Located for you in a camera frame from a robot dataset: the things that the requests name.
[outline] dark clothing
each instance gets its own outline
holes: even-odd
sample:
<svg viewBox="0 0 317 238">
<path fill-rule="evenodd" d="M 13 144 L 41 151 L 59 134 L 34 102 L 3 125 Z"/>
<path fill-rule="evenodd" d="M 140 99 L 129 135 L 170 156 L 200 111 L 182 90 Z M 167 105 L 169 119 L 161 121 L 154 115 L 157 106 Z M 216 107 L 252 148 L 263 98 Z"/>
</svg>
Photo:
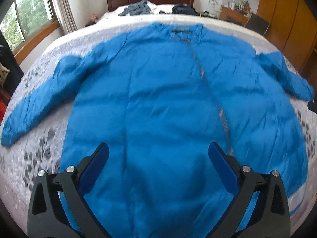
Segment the dark clothing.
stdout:
<svg viewBox="0 0 317 238">
<path fill-rule="evenodd" d="M 173 7 L 172 12 L 173 14 L 200 16 L 200 14 L 195 11 L 193 6 L 185 4 L 185 3 L 177 3 Z"/>
<path fill-rule="evenodd" d="M 143 0 L 141 2 L 132 3 L 127 8 L 124 9 L 119 16 L 126 16 L 130 13 L 130 16 L 142 15 L 142 14 L 150 14 L 151 9 L 147 5 L 147 0 Z"/>
</svg>

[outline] gray clothing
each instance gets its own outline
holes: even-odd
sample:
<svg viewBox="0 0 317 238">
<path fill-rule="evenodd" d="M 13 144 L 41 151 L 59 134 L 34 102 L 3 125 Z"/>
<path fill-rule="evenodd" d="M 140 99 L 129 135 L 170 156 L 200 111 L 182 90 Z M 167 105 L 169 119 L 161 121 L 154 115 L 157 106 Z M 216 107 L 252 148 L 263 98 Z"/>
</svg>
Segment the gray clothing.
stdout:
<svg viewBox="0 0 317 238">
<path fill-rule="evenodd" d="M 147 5 L 147 2 L 147 0 L 143 0 L 141 2 L 131 3 L 127 8 L 123 10 L 122 13 L 119 14 L 119 16 L 126 16 L 128 13 L 130 13 L 130 16 L 150 14 L 151 9 Z"/>
</svg>

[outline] silver screw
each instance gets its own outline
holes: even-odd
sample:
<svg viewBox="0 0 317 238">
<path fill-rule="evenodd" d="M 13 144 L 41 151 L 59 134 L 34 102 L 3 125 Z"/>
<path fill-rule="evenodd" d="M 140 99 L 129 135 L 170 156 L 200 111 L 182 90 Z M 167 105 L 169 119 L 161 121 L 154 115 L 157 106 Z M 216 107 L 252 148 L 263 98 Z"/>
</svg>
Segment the silver screw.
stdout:
<svg viewBox="0 0 317 238">
<path fill-rule="evenodd" d="M 39 172 L 38 172 L 38 176 L 43 176 L 45 174 L 45 171 L 44 170 L 40 170 Z"/>
<path fill-rule="evenodd" d="M 242 171 L 245 173 L 249 173 L 251 171 L 251 168 L 250 168 L 250 166 L 243 166 Z"/>
<path fill-rule="evenodd" d="M 277 171 L 277 170 L 273 170 L 272 171 L 272 174 L 275 176 L 275 177 L 278 177 L 280 175 L 280 173 Z"/>
<path fill-rule="evenodd" d="M 69 166 L 69 167 L 66 168 L 66 172 L 68 172 L 68 173 L 72 173 L 74 171 L 75 171 L 75 167 L 74 166 Z"/>
</svg>

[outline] jacket sleeve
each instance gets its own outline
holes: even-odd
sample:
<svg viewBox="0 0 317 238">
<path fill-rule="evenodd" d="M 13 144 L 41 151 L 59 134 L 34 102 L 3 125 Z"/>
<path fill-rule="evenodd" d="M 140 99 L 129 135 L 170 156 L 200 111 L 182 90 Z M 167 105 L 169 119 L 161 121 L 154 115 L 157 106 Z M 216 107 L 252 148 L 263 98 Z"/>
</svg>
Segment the jacket sleeve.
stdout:
<svg viewBox="0 0 317 238">
<path fill-rule="evenodd" d="M 85 57 L 66 56 L 39 88 L 23 98 L 4 123 L 1 144 L 10 146 L 36 126 L 60 102 L 75 96 L 81 83 L 100 67 L 109 63 L 124 46 L 127 33 L 100 43 Z"/>
<path fill-rule="evenodd" d="M 264 71 L 275 78 L 285 91 L 298 99 L 313 101 L 313 88 L 307 80 L 287 69 L 282 53 L 259 54 L 257 60 Z"/>
</svg>

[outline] chair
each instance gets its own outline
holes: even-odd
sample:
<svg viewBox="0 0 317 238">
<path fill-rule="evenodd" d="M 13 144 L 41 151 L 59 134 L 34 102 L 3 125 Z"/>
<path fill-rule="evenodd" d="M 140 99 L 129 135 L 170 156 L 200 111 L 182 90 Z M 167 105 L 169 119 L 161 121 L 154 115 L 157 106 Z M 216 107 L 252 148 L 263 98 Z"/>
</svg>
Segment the chair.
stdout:
<svg viewBox="0 0 317 238">
<path fill-rule="evenodd" d="M 270 23 L 256 14 L 252 14 L 245 27 L 265 36 L 270 28 Z"/>
</svg>

